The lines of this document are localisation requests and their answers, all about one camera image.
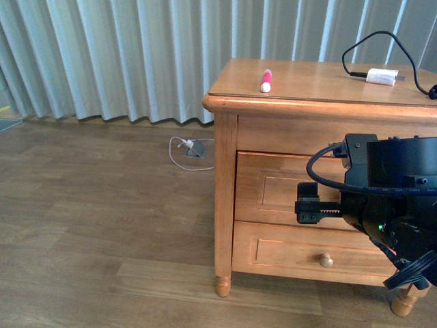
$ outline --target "wooden floor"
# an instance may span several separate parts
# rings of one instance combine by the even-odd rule
[[[209,129],[24,122],[0,133],[0,327],[435,327],[384,288],[235,273],[214,293],[214,172],[171,136]],[[184,165],[206,159],[174,157]]]

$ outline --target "white curtain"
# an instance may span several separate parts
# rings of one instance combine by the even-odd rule
[[[338,62],[383,29],[436,72],[436,17],[435,0],[0,0],[0,82],[24,116],[206,123],[231,57]],[[408,64],[387,36],[348,61]]]

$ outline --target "nightstand top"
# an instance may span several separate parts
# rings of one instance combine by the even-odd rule
[[[266,59],[231,59],[208,92],[211,96],[265,99],[311,100],[330,103],[366,103],[435,107],[414,84],[411,66],[347,64],[350,71],[367,72],[370,68],[399,70],[405,81],[393,87],[366,83],[349,76],[341,63],[283,61]],[[272,90],[265,94],[259,88],[265,69],[272,71]],[[437,74],[418,70],[419,83],[425,90],[437,84]]]

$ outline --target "wooden drawer knob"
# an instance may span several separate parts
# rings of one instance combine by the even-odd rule
[[[331,268],[334,265],[334,260],[330,258],[329,254],[322,254],[320,256],[320,265],[324,268]]]

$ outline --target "wooden nightstand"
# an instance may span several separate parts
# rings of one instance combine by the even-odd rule
[[[367,71],[375,66],[352,66]],[[259,91],[265,69],[272,90]],[[382,286],[395,272],[385,255],[343,219],[299,225],[296,186],[310,180],[309,157],[347,133],[375,133],[379,139],[437,136],[437,100],[415,87],[412,69],[394,87],[349,77],[341,64],[231,59],[203,99],[215,114],[216,291],[228,295],[231,272],[241,271],[330,282]],[[437,74],[419,71],[425,89]],[[325,158],[315,170],[343,181],[345,169]],[[322,200],[339,192],[320,187]],[[393,311],[409,313],[414,288]]]

